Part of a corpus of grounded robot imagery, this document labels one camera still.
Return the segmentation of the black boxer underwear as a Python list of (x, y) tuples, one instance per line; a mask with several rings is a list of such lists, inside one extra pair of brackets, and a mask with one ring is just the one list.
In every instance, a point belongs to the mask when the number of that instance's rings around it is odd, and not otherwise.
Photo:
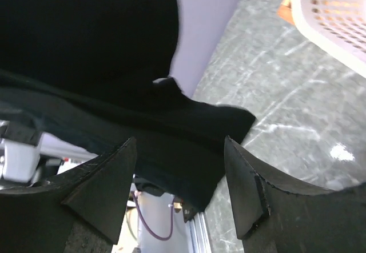
[(1, 89), (56, 95), (38, 123), (95, 154), (135, 137), (136, 175), (204, 211), (256, 117), (184, 95), (178, 35), (177, 0), (1, 0)]

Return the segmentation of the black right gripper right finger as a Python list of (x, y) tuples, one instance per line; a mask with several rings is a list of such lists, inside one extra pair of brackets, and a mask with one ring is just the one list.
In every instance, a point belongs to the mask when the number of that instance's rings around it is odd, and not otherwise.
[(236, 235), (245, 252), (364, 252), (365, 184), (340, 191), (296, 179), (231, 138), (224, 147)]

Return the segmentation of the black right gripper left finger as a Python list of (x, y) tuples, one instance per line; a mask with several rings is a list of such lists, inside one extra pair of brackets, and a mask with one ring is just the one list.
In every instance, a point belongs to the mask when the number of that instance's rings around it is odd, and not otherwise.
[(30, 187), (1, 191), (2, 252), (110, 252), (118, 243), (136, 141)]

